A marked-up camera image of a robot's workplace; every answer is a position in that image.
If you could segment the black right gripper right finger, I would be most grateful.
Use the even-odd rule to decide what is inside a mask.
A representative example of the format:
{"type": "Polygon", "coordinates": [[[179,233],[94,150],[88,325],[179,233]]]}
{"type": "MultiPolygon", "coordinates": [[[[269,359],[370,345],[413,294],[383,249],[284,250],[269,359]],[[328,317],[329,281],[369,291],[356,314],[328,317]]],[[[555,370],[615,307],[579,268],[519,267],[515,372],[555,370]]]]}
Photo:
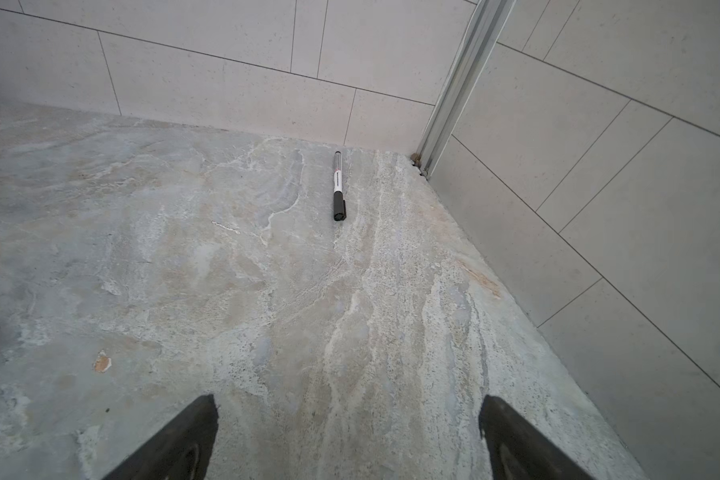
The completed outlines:
{"type": "Polygon", "coordinates": [[[485,396],[478,422],[494,479],[593,479],[500,397],[485,396]]]}

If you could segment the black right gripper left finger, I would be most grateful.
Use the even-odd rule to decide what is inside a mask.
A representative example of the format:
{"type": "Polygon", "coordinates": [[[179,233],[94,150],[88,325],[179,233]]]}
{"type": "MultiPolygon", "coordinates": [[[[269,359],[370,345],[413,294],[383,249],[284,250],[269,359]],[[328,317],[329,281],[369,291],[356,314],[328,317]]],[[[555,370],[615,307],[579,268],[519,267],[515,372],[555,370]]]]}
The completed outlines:
{"type": "Polygon", "coordinates": [[[206,477],[219,426],[213,394],[197,397],[105,476],[116,479],[206,477]]]}

